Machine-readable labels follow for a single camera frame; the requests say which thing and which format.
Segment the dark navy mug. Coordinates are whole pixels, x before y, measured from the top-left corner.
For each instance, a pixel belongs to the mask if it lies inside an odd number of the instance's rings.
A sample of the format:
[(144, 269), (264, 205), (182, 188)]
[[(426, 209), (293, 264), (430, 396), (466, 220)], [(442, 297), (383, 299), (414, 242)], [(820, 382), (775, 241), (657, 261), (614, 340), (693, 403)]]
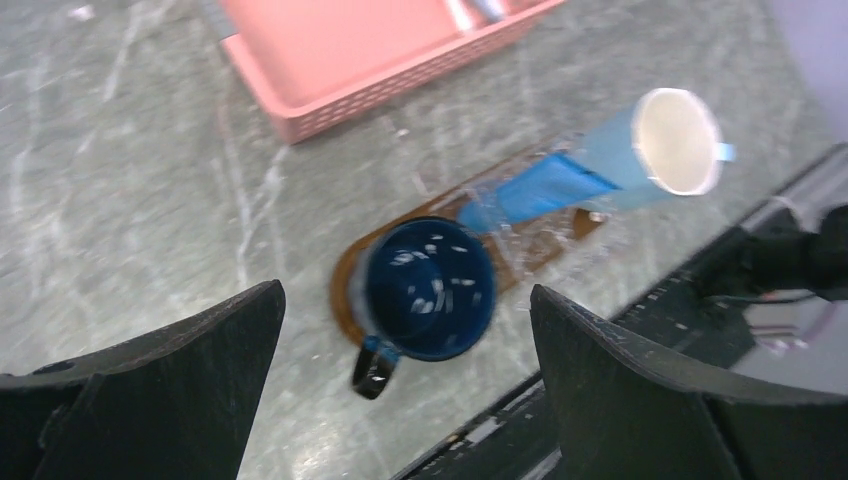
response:
[(450, 360), (486, 333), (496, 305), (493, 261), (478, 235), (434, 216), (390, 228), (357, 256), (345, 291), (364, 338), (352, 389), (373, 400), (399, 360)]

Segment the white and light-blue mug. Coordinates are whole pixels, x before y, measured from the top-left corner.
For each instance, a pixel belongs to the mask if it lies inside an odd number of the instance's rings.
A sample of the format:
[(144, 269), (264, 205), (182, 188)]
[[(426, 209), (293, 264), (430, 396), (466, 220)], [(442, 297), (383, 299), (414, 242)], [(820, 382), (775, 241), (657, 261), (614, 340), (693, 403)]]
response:
[(572, 157), (615, 189), (577, 206), (607, 213), (702, 196), (717, 185), (724, 164), (735, 155), (699, 96), (657, 88), (578, 140)]

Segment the blue toothpaste tube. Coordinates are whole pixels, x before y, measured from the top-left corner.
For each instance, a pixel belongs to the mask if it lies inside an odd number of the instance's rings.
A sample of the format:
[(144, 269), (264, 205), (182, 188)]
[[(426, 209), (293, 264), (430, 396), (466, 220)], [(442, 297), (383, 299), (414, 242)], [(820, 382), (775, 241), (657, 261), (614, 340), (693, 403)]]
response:
[(570, 156), (551, 153), (493, 192), (463, 206), (458, 221), (477, 233), (487, 233), (498, 224), (533, 220), (617, 189)]

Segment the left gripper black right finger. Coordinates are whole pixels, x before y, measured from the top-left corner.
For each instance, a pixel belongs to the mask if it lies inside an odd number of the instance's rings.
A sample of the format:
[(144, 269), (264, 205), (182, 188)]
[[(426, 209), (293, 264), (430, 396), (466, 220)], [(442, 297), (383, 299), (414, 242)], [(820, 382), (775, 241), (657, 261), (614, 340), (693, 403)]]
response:
[(843, 479), (847, 399), (747, 377), (532, 289), (567, 479)]

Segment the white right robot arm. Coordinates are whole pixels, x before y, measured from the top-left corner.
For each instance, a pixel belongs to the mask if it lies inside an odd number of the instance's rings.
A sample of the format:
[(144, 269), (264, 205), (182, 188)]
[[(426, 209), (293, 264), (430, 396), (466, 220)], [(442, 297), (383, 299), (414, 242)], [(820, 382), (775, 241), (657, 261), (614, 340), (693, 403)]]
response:
[(786, 290), (808, 290), (824, 300), (845, 301), (847, 206), (829, 210), (816, 232), (747, 234), (696, 285), (712, 303), (751, 305), (760, 303), (762, 294)]

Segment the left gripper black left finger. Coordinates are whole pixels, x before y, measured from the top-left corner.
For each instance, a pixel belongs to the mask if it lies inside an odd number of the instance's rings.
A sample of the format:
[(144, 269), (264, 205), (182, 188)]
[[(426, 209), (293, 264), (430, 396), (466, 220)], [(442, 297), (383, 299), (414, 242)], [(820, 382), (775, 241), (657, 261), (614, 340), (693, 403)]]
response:
[(5, 479), (233, 479), (277, 347), (259, 283), (114, 346), (1, 377)]

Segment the oval wooden tray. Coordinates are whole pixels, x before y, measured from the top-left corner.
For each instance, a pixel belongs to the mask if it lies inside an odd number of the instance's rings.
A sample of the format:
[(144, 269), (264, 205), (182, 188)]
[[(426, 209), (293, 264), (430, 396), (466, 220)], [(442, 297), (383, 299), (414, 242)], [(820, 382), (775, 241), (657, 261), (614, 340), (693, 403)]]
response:
[[(511, 179), (544, 156), (545, 153), (537, 148), (523, 150), (354, 241), (339, 258), (329, 282), (331, 310), (346, 337), (358, 345), (365, 336), (363, 328), (354, 322), (347, 299), (347, 287), (362, 251), (380, 235), (406, 220), (426, 215), (455, 220), (460, 208), (471, 199), (482, 199), (498, 184)], [(528, 282), (542, 267), (585, 240), (604, 223), (603, 219), (594, 218), (582, 209), (560, 210), (514, 226), (506, 226), (502, 220), (496, 220), (497, 229), (483, 236), (483, 244), (493, 260), (498, 292), (502, 294)]]

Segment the clear textured glass dish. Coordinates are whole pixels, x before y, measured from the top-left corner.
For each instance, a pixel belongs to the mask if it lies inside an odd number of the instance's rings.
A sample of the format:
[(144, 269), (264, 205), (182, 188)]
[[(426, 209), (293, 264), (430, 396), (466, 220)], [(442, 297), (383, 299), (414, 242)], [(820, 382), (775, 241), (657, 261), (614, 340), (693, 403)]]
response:
[(496, 189), (551, 155), (565, 155), (576, 146), (578, 134), (548, 137), (515, 153), (463, 182), (461, 197), (479, 206), (499, 287), (510, 288), (530, 280), (542, 267), (561, 257), (602, 226), (606, 218), (578, 207), (516, 221), (507, 216)]

